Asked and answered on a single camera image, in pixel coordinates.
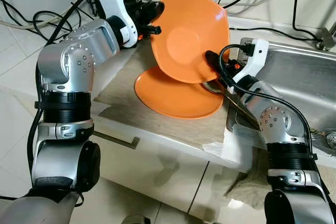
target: sink basin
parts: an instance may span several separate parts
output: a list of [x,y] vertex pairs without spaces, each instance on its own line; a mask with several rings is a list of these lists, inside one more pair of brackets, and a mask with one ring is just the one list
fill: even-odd
[[[241,44],[251,41],[243,38]],[[238,60],[246,62],[247,56],[240,51]],[[266,64],[257,78],[296,106],[311,128],[336,129],[336,54],[270,42]],[[228,121],[246,124],[238,117],[231,109]]]

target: orange bowl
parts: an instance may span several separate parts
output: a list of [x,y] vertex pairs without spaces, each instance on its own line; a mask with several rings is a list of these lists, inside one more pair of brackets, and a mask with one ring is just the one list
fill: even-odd
[[156,66],[142,73],[135,82],[139,99],[152,110],[179,119],[199,119],[215,113],[223,103],[201,84],[176,81]]
[[226,11],[212,0],[161,0],[164,11],[153,22],[162,32],[151,36],[157,64],[171,78],[186,83],[216,79],[206,63],[207,50],[229,44]]

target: dish towel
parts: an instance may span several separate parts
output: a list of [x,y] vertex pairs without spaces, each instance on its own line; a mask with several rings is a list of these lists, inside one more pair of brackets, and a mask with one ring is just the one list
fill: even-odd
[[[209,149],[208,146],[203,145],[203,147],[205,147],[205,151]],[[252,153],[251,169],[245,177],[235,182],[229,191],[224,193],[223,197],[240,200],[259,210],[264,208],[265,196],[271,191],[271,186],[267,183],[268,155],[267,151],[261,148],[253,148]],[[318,168],[324,183],[330,191],[331,199],[336,202],[336,169],[323,165],[318,165]]]

